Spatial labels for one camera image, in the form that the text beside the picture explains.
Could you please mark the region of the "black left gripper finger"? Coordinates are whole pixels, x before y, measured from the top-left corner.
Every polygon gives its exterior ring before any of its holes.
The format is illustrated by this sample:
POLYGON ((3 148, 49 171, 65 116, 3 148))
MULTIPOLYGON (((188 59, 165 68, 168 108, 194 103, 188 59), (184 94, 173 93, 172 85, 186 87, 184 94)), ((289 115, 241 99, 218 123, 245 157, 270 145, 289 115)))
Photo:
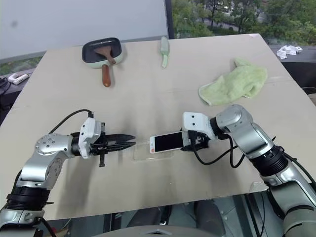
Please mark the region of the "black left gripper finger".
POLYGON ((106 139, 107 139, 107 142, 121 143, 121 142, 127 142, 130 140, 133 140, 135 139, 135 136, 128 135, 128 134, 107 134, 106 139))
POLYGON ((118 142, 113 144, 108 144, 106 151, 121 151, 134 146, 136 142, 118 142))

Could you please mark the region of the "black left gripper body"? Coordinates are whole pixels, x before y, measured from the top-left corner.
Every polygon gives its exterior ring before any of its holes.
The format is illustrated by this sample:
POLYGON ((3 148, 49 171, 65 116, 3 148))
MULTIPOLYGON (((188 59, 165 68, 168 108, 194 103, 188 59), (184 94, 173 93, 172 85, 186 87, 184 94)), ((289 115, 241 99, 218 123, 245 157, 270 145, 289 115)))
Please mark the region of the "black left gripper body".
POLYGON ((105 123, 101 123, 100 137, 91 144, 89 154, 92 156, 99 156, 99 167, 105 166, 105 154, 108 153, 108 145, 110 142, 110 135, 105 132, 105 123))

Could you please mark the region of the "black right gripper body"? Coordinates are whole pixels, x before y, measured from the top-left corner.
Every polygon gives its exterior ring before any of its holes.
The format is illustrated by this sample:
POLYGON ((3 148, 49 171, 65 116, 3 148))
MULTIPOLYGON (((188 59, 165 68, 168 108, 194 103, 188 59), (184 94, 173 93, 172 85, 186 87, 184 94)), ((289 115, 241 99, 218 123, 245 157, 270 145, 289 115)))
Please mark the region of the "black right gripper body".
POLYGON ((188 131, 188 138, 190 140, 189 151, 209 148, 209 137, 201 132, 188 131))

